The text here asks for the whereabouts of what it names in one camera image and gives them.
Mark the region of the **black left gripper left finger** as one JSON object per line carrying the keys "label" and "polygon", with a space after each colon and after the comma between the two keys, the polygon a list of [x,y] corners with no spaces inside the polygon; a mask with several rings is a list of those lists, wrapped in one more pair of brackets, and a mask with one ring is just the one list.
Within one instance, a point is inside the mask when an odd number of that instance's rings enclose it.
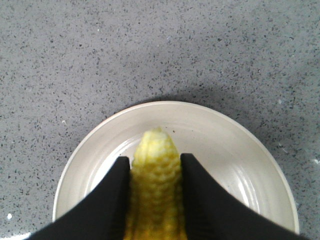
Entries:
{"label": "black left gripper left finger", "polygon": [[130,164],[118,157],[100,183],[75,207],[30,235],[31,240],[122,240]]}

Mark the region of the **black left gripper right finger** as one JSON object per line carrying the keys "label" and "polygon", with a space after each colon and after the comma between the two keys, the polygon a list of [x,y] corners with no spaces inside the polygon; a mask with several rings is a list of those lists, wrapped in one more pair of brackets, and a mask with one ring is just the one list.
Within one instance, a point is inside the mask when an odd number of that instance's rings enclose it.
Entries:
{"label": "black left gripper right finger", "polygon": [[303,240],[228,193],[191,153],[180,156],[189,240]]}

